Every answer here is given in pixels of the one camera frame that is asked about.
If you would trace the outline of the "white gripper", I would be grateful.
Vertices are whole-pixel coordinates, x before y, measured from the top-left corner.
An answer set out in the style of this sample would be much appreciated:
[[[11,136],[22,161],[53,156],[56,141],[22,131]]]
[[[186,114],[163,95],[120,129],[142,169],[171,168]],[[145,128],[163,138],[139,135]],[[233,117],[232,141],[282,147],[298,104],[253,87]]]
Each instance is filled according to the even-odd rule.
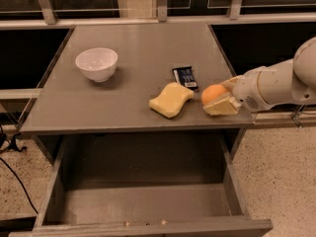
[[[205,112],[211,116],[237,115],[241,105],[251,113],[267,111],[273,106],[268,104],[259,90],[259,79],[265,66],[247,71],[221,82],[227,92],[219,96],[203,94],[202,103]]]

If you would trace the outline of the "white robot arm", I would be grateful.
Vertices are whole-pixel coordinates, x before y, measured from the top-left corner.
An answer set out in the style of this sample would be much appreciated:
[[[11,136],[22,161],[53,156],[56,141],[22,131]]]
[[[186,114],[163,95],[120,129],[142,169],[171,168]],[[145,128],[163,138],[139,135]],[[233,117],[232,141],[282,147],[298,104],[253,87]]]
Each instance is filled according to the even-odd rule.
[[[315,104],[316,38],[305,42],[292,59],[208,86],[201,102],[211,116],[236,115],[241,107],[256,113],[283,104]]]

